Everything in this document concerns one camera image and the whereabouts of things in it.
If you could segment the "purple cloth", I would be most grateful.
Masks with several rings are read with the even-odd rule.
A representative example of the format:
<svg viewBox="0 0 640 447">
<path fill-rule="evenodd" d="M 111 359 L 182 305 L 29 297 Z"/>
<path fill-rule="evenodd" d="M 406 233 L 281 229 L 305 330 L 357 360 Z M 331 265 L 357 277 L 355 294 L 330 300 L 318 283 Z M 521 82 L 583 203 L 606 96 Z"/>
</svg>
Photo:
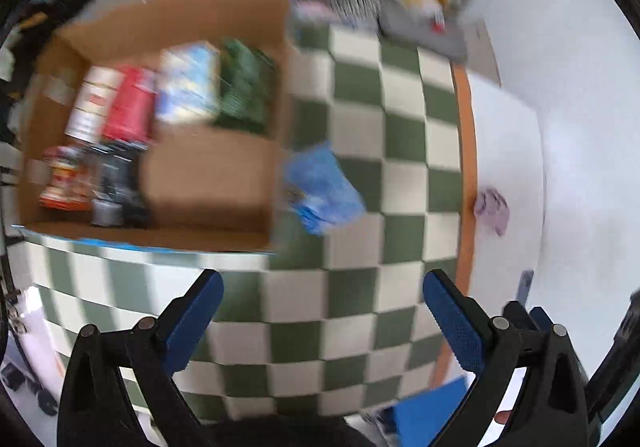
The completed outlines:
<svg viewBox="0 0 640 447">
<path fill-rule="evenodd" d="M 506 233 L 510 221 L 509 204 L 497 189 L 486 188 L 477 193 L 473 212 L 480 224 L 490 227 L 497 236 Z"/>
</svg>

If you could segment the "black snack bag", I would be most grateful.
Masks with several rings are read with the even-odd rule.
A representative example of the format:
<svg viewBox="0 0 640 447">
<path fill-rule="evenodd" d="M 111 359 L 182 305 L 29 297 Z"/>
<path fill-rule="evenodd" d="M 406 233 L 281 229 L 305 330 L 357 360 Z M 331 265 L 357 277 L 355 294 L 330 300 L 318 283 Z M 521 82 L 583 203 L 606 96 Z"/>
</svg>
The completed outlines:
<svg viewBox="0 0 640 447">
<path fill-rule="evenodd" d="M 102 228 L 145 228 L 151 210 L 140 187 L 141 142 L 109 141 L 91 147 L 96 159 L 91 224 Z"/>
</svg>

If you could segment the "orange snack bag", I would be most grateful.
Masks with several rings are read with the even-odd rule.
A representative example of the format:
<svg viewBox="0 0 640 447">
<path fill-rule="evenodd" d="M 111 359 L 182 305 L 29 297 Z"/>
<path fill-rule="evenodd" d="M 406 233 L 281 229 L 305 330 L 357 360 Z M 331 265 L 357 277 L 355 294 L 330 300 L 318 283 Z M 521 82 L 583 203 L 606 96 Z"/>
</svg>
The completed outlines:
<svg viewBox="0 0 640 447">
<path fill-rule="evenodd" d="M 85 149 L 79 146 L 50 147 L 44 152 L 50 180 L 39 196 L 41 207 L 65 212 L 89 212 L 91 190 Z"/>
</svg>

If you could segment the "white cigarette pack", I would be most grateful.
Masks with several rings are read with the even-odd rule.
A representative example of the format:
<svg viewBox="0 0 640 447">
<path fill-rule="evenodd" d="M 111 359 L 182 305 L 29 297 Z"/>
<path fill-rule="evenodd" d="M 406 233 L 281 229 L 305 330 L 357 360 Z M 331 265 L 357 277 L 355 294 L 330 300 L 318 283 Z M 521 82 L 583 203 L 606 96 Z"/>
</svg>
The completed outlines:
<svg viewBox="0 0 640 447">
<path fill-rule="evenodd" d="M 75 141 L 96 144 L 124 77 L 117 68 L 91 67 L 76 97 L 65 135 Z"/>
</svg>

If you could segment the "green snack bag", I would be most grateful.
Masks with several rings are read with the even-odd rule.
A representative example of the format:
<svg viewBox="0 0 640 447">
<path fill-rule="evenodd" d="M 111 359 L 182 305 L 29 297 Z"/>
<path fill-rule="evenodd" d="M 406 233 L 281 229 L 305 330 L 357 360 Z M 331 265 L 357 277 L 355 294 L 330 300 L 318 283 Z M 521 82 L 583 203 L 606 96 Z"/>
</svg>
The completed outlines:
<svg viewBox="0 0 640 447">
<path fill-rule="evenodd" d="M 239 39 L 225 40 L 220 56 L 217 126 L 264 135 L 277 77 L 276 63 L 264 52 Z"/>
</svg>

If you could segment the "blue object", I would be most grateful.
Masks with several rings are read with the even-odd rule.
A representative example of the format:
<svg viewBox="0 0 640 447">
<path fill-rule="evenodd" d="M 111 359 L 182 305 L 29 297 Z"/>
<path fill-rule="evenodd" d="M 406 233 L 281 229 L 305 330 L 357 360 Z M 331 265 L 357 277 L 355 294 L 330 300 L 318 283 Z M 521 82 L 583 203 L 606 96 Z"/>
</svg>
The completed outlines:
<svg viewBox="0 0 640 447">
<path fill-rule="evenodd" d="M 395 405 L 393 418 L 399 445 L 430 445 L 462 402 L 467 390 L 465 377 L 459 377 L 438 389 L 418 394 Z"/>
</svg>

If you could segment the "green white checkered mat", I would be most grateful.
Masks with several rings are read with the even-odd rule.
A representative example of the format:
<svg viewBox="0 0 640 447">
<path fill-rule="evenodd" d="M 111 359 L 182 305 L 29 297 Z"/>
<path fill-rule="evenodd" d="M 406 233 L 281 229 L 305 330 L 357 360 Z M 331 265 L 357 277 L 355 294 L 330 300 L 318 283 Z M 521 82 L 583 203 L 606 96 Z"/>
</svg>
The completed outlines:
<svg viewBox="0 0 640 447">
<path fill-rule="evenodd" d="M 30 237 L 29 267 L 60 360 L 86 323 L 128 329 L 213 268 L 224 300 L 174 378 L 198 419 L 350 415 L 430 386 L 442 337 L 422 279 L 432 268 L 457 273 L 462 71 L 337 27 L 302 28 L 292 68 L 293 145 L 329 143 L 363 215 L 314 236 L 285 211 L 267 255 Z"/>
</svg>

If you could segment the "cardboard box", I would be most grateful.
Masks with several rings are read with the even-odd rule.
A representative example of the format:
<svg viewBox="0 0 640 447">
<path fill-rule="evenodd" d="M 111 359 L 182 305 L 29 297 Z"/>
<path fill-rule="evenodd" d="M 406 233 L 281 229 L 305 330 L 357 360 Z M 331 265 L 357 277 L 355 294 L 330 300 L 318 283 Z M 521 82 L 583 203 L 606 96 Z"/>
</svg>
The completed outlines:
<svg viewBox="0 0 640 447">
<path fill-rule="evenodd" d="M 43 235 L 139 247 L 268 251 L 282 200 L 281 166 L 291 120 L 288 14 L 288 0 L 151 0 L 55 30 L 36 60 L 37 86 L 23 128 L 17 186 L 21 224 Z M 100 228 L 87 215 L 40 206 L 44 153 L 66 143 L 67 120 L 92 66 L 155 69 L 166 48 L 200 41 L 220 45 L 228 39 L 259 48 L 276 63 L 265 135 L 205 122 L 153 121 L 152 142 L 140 164 L 141 189 L 151 208 L 145 228 Z"/>
</svg>

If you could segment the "red snack bag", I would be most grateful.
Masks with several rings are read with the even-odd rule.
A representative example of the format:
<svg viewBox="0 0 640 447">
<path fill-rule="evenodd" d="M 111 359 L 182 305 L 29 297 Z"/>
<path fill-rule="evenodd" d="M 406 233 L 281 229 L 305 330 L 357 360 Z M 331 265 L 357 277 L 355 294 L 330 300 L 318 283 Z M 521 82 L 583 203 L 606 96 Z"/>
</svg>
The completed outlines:
<svg viewBox="0 0 640 447">
<path fill-rule="evenodd" d="M 156 73 L 127 67 L 103 126 L 106 140 L 149 143 L 156 100 Z"/>
</svg>

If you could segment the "white blue tissue pack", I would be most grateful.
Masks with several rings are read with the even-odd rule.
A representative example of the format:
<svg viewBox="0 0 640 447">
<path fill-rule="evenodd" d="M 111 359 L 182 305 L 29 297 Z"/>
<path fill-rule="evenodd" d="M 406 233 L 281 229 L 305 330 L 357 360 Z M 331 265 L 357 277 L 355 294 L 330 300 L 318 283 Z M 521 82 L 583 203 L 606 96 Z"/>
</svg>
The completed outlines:
<svg viewBox="0 0 640 447">
<path fill-rule="evenodd" d="M 213 122 L 219 114 L 219 51 L 207 41 L 165 48 L 155 115 L 168 124 Z"/>
</svg>

